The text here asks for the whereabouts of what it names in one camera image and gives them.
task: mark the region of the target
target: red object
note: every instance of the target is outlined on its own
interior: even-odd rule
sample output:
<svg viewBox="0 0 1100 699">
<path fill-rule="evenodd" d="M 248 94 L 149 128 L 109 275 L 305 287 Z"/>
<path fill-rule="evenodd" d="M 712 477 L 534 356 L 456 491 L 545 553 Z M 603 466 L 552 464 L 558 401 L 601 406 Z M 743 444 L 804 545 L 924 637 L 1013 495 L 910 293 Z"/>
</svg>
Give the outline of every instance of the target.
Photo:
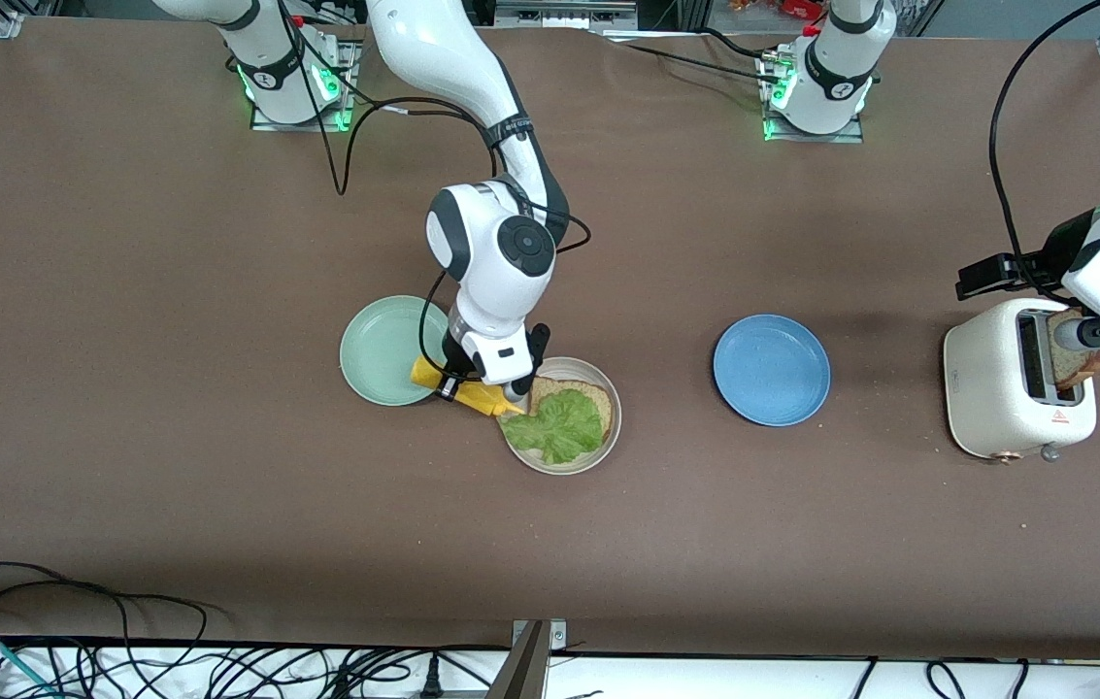
<svg viewBox="0 0 1100 699">
<path fill-rule="evenodd" d="M 790 14 L 793 18 L 800 18 L 807 21 L 816 21 L 822 17 L 822 4 L 815 3 L 813 0 L 783 0 L 783 3 L 779 6 L 782 12 Z"/>
</svg>

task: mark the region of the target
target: green plate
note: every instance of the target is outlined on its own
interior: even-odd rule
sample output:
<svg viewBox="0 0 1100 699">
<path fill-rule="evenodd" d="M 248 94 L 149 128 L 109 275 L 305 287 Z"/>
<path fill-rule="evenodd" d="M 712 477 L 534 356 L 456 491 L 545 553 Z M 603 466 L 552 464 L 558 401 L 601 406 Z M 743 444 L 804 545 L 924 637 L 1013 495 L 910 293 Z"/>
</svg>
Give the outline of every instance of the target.
<svg viewBox="0 0 1100 699">
<path fill-rule="evenodd" d="M 433 391 L 411 383 L 411 364 L 420 356 L 418 334 L 425 298 L 386 296 L 364 306 L 342 334 L 338 363 L 346 383 L 361 397 L 378 406 L 410 406 Z M 430 305 L 425 319 L 425 349 L 444 362 L 442 337 L 447 315 Z"/>
</svg>

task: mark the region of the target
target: lettuce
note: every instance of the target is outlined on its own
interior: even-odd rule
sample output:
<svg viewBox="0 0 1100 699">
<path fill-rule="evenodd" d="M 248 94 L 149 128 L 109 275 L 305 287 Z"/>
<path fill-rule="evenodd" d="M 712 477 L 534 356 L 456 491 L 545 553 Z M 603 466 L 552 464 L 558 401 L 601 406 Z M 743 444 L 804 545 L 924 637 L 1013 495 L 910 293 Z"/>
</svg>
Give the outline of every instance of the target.
<svg viewBox="0 0 1100 699">
<path fill-rule="evenodd" d="M 546 465 L 565 465 L 602 448 L 602 415 L 588 395 L 568 389 L 547 395 L 537 415 L 499 421 L 510 447 L 539 448 Z"/>
</svg>

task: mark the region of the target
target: brown tabletop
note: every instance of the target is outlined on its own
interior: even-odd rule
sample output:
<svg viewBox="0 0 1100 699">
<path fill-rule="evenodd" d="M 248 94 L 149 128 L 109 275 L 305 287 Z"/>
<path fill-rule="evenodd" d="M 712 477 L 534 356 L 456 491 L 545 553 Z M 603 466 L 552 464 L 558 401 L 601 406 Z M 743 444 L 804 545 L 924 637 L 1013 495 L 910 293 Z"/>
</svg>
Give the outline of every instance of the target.
<svg viewBox="0 0 1100 699">
<path fill-rule="evenodd" d="M 217 603 L 211 637 L 502 642 L 554 615 L 590 649 L 1100 656 L 1100 421 L 1058 465 L 983 463 L 939 386 L 942 335 L 1001 301 L 953 282 L 1005 247 L 986 136 L 1023 45 L 894 41 L 856 146 L 763 142 L 748 80 L 585 32 L 484 40 L 595 231 L 532 320 L 615 381 L 615 452 L 546 477 L 492 421 L 372 406 L 338 371 L 360 308 L 433 281 L 431 196 L 487 174 L 466 124 L 373 117 L 340 199 L 318 134 L 249 131 L 211 28 L 30 20 L 0 43 L 0 558 Z M 363 85 L 408 92 L 376 52 Z M 1030 62 L 1001 159 L 1030 247 L 1100 201 L 1091 44 Z M 806 424 L 714 389 L 717 337 L 761 313 L 829 352 Z M 76 594 L 2 610 L 118 633 Z M 133 632 L 191 629 L 156 612 Z"/>
</svg>

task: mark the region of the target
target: bread slice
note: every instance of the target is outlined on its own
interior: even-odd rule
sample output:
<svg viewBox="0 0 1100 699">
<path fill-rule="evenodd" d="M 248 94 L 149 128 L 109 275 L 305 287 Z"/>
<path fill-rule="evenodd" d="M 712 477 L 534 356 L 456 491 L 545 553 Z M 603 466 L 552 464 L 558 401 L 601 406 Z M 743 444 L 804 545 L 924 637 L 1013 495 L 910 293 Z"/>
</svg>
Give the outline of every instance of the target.
<svg viewBox="0 0 1100 699">
<path fill-rule="evenodd" d="M 610 435 L 610 426 L 615 424 L 615 403 L 610 402 L 606 390 L 585 381 L 559 381 L 553 380 L 553 378 L 538 375 L 532 380 L 532 415 L 536 415 L 537 406 L 546 397 L 559 393 L 559 391 L 566 391 L 568 389 L 575 389 L 578 392 L 588 395 L 588 398 L 597 404 L 597 412 L 602 415 L 602 438 L 608 437 Z"/>
<path fill-rule="evenodd" d="M 1081 318 L 1084 314 L 1080 308 L 1068 308 L 1052 315 L 1046 320 L 1046 328 L 1050 332 L 1050 370 L 1055 372 L 1055 387 L 1059 391 L 1071 389 L 1072 385 L 1082 383 L 1100 372 L 1100 350 L 1096 349 L 1065 349 L 1058 341 L 1053 341 L 1055 330 L 1065 321 Z"/>
</svg>

